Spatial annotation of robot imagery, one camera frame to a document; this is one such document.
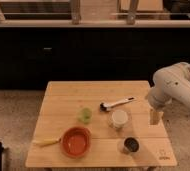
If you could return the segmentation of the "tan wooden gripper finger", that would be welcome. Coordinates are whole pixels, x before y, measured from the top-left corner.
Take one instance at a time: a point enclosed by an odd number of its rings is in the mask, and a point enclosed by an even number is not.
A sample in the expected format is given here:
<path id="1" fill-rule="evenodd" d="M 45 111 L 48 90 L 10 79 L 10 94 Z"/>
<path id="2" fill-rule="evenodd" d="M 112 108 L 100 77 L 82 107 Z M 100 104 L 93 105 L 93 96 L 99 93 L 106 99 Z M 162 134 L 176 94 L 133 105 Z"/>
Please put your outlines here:
<path id="1" fill-rule="evenodd" d="M 150 110 L 150 124 L 151 125 L 157 125 L 160 120 L 162 119 L 163 112 L 157 111 L 155 109 Z"/>

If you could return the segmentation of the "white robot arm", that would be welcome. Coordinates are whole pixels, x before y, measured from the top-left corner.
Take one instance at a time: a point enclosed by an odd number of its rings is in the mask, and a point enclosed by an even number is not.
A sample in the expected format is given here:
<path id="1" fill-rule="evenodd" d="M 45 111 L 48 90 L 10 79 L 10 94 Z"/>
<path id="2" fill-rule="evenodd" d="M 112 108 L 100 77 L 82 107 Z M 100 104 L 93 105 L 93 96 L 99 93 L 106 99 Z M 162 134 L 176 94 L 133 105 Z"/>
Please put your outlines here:
<path id="1" fill-rule="evenodd" d="M 179 62 L 157 70 L 153 74 L 154 86 L 150 88 L 146 99 L 151 106 L 150 124 L 157 125 L 163 108 L 173 99 L 190 109 L 190 64 Z"/>

